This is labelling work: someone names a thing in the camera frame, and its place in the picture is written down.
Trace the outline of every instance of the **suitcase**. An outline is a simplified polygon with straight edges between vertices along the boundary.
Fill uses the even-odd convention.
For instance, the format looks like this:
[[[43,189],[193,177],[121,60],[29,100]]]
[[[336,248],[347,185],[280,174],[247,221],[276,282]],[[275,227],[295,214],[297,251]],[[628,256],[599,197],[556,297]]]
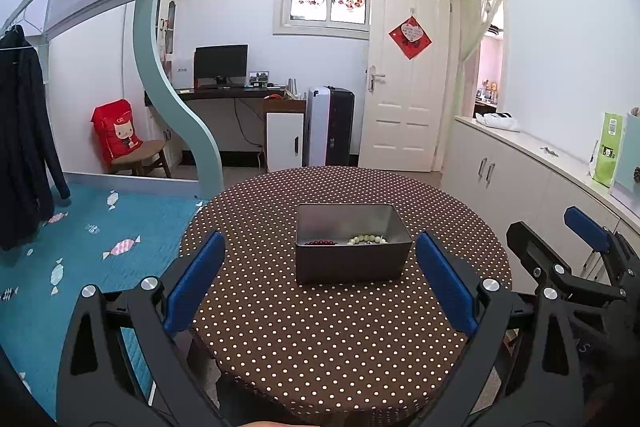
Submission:
[[[353,126],[353,93],[322,86],[306,96],[303,165],[348,165]]]

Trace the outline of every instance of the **polka dot tablecloth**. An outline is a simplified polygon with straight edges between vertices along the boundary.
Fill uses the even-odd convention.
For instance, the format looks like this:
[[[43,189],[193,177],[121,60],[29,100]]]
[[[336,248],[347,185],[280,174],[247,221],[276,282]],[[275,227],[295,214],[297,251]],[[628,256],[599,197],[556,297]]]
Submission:
[[[300,203],[392,204],[412,237],[430,229],[481,277],[510,287],[504,250],[475,213],[444,192],[349,167],[253,178],[215,197],[191,221],[182,255],[211,229],[226,237],[225,262],[194,319],[222,371],[309,423],[348,412],[366,425],[389,425],[411,415],[447,376],[464,335],[450,327],[413,248],[401,280],[299,286]]]

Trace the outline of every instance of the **black jacket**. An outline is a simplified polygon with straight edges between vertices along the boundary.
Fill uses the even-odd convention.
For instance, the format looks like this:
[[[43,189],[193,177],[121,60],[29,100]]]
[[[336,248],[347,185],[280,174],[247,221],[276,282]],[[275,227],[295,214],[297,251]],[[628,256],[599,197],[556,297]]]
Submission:
[[[15,26],[0,40],[0,247],[28,239],[54,212],[47,167],[63,199],[62,174],[47,115],[36,50]]]

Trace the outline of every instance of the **computer monitor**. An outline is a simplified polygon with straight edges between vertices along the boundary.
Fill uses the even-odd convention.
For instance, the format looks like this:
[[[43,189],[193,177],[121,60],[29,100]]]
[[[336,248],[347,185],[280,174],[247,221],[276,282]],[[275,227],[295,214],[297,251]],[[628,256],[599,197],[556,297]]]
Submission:
[[[196,48],[193,56],[193,77],[199,80],[246,76],[247,49],[247,44]]]

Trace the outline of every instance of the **red paper decoration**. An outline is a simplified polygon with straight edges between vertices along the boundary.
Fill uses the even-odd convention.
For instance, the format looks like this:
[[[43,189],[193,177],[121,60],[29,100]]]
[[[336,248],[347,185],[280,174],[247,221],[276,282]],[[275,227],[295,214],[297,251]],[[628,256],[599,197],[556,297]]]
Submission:
[[[431,39],[413,16],[390,32],[389,36],[409,60],[417,57],[423,49],[431,44]]]

